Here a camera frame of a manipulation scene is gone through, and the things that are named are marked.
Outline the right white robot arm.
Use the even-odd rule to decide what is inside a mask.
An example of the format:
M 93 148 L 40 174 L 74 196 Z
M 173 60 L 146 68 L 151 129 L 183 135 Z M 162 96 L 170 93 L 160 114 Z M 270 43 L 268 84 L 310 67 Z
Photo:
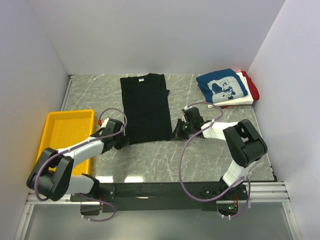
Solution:
M 248 119 L 239 122 L 218 122 L 219 117 L 204 120 L 197 107 L 185 107 L 182 112 L 183 118 L 177 120 L 172 133 L 174 140 L 187 141 L 182 153 L 186 151 L 191 140 L 200 137 L 202 139 L 225 141 L 232 157 L 227 171 L 218 182 L 218 195 L 201 199 L 192 195 L 182 180 L 183 155 L 181 155 L 178 165 L 178 178 L 183 191 L 198 202 L 211 202 L 219 198 L 232 199 L 237 194 L 237 187 L 248 180 L 247 176 L 250 169 L 268 152 L 265 141 Z

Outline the black t-shirt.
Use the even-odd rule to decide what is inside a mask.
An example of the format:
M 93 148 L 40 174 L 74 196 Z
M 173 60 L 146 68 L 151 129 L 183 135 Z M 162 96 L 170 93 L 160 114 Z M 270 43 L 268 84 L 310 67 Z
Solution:
M 131 145 L 169 141 L 172 124 L 164 74 L 120 79 L 123 110 L 127 117 L 125 135 Z

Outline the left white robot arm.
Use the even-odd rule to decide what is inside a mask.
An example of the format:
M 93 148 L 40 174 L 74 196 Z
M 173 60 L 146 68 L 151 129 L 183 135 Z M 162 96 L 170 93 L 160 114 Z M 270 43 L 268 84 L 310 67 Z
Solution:
M 98 131 L 77 144 L 44 149 L 26 181 L 27 187 L 41 201 L 58 201 L 65 194 L 82 194 L 88 201 L 96 200 L 100 197 L 100 181 L 87 173 L 73 176 L 73 168 L 113 148 L 122 149 L 128 142 L 125 127 L 125 123 L 107 118 Z

